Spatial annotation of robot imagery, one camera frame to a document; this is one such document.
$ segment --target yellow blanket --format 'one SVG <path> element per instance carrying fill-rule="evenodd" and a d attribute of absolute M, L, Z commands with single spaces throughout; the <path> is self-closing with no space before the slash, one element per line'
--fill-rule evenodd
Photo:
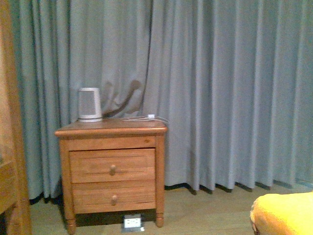
<path fill-rule="evenodd" d="M 261 235 L 313 235 L 313 192 L 261 196 L 250 218 Z"/>

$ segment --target electrical outlet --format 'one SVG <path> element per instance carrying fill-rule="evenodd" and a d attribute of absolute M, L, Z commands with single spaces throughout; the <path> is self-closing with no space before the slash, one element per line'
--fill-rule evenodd
<path fill-rule="evenodd" d="M 131 214 L 124 216 L 124 228 L 139 228 L 141 227 L 141 215 Z"/>

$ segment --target floor outlet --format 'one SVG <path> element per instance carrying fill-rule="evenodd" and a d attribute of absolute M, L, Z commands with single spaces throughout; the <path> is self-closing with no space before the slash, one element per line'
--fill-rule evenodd
<path fill-rule="evenodd" d="M 141 214 L 129 214 L 124 216 L 122 232 L 144 231 Z"/>

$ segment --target nightstand top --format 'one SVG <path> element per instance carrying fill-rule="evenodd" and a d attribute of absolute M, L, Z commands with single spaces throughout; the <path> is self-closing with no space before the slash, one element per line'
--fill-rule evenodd
<path fill-rule="evenodd" d="M 61 138 L 94 135 L 164 134 L 167 127 L 161 121 L 123 121 L 105 118 L 99 122 L 79 122 L 64 126 L 55 132 Z"/>

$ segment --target wooden floor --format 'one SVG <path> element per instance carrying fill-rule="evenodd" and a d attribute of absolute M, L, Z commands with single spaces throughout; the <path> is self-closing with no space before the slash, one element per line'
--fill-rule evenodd
<path fill-rule="evenodd" d="M 249 213 L 253 201 L 267 193 L 308 192 L 312 188 L 296 185 L 293 189 L 274 185 L 270 191 L 256 187 L 248 192 L 235 187 L 232 193 L 216 189 L 213 194 L 185 188 L 165 192 L 165 224 L 158 228 L 154 211 L 144 211 L 144 232 L 121 233 L 122 213 L 78 215 L 76 235 L 253 235 Z M 43 201 L 31 206 L 33 235 L 66 235 L 62 207 Z"/>

